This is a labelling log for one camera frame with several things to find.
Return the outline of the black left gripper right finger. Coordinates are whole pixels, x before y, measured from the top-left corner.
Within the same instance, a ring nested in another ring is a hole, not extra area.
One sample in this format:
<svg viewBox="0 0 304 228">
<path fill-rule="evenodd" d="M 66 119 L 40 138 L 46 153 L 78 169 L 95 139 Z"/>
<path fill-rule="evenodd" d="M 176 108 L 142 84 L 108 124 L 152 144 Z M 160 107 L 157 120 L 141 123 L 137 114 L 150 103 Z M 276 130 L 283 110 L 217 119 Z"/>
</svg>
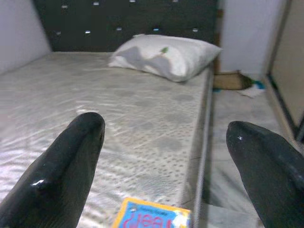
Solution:
<svg viewBox="0 0 304 228">
<path fill-rule="evenodd" d="M 265 228 L 304 228 L 304 156 L 282 136 L 233 121 L 228 151 Z"/>
</svg>

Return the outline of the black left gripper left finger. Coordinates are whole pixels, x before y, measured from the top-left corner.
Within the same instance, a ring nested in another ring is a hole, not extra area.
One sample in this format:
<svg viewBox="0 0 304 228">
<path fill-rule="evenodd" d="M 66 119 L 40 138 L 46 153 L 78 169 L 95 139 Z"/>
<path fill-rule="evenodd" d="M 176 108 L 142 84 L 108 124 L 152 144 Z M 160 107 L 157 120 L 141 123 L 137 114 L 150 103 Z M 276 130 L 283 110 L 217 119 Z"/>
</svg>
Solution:
<svg viewBox="0 0 304 228">
<path fill-rule="evenodd" d="M 104 136 L 100 114 L 77 116 L 0 202 L 0 228 L 76 228 Z"/>
</svg>

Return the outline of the yellow blue children's board book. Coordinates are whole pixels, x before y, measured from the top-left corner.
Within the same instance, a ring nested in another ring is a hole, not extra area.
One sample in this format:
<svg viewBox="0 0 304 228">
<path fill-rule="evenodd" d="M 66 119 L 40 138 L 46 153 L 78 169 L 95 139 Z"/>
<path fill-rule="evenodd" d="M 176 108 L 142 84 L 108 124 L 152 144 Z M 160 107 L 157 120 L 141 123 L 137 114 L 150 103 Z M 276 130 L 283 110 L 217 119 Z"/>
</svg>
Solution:
<svg viewBox="0 0 304 228">
<path fill-rule="evenodd" d="M 125 198 L 111 228 L 190 228 L 191 211 Z"/>
</svg>

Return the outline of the white pillow green print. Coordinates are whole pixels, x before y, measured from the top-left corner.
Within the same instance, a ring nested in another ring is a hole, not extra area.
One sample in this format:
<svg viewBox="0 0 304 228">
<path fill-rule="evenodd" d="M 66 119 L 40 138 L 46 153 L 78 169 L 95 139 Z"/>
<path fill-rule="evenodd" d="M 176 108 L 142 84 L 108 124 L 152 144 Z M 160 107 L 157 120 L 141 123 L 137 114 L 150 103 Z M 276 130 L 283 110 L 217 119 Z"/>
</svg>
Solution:
<svg viewBox="0 0 304 228">
<path fill-rule="evenodd" d="M 112 54 L 108 65 L 184 82 L 199 74 L 220 52 L 220 47 L 201 40 L 138 34 Z"/>
</svg>

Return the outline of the white grey patterned mattress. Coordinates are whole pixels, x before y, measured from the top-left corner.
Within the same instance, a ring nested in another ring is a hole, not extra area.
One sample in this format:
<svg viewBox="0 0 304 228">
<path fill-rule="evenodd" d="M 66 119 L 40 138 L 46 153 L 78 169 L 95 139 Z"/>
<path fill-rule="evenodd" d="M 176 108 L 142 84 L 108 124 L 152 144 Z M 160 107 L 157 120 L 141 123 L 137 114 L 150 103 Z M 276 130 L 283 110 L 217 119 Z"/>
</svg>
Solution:
<svg viewBox="0 0 304 228">
<path fill-rule="evenodd" d="M 111 228 L 125 198 L 198 219 L 213 68 L 176 83 L 107 65 L 108 53 L 53 53 L 0 75 L 0 202 L 79 115 L 105 122 L 76 228 Z"/>
</svg>

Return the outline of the brown cardboard box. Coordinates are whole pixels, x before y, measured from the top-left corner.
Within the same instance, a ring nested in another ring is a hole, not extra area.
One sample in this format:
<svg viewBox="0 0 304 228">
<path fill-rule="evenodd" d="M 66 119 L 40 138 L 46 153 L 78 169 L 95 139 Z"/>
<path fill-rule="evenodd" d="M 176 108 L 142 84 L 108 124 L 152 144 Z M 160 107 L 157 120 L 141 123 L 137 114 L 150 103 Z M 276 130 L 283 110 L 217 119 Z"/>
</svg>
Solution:
<svg viewBox="0 0 304 228">
<path fill-rule="evenodd" d="M 243 90 L 251 87 L 251 81 L 239 71 L 214 75 L 213 89 Z"/>
</svg>

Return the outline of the beige wardrobe door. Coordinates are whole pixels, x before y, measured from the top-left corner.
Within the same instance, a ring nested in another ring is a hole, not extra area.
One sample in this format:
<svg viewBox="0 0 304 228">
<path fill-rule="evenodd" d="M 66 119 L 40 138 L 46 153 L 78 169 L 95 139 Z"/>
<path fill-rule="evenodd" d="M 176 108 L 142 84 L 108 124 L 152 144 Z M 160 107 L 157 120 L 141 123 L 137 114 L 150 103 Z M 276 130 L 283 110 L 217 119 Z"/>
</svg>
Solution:
<svg viewBox="0 0 304 228">
<path fill-rule="evenodd" d="M 268 71 L 291 137 L 304 144 L 304 0 L 284 0 Z"/>
</svg>

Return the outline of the dark tufted studded headboard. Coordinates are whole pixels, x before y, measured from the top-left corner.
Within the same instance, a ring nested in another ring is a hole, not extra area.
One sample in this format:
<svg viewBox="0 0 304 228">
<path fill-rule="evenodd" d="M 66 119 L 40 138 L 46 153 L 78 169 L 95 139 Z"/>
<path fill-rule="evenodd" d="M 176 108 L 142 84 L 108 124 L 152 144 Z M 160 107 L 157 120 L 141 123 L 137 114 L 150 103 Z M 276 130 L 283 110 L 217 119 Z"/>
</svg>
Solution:
<svg viewBox="0 0 304 228">
<path fill-rule="evenodd" d="M 213 43 L 218 0 L 31 0 L 53 51 L 113 52 L 134 35 Z"/>
</svg>

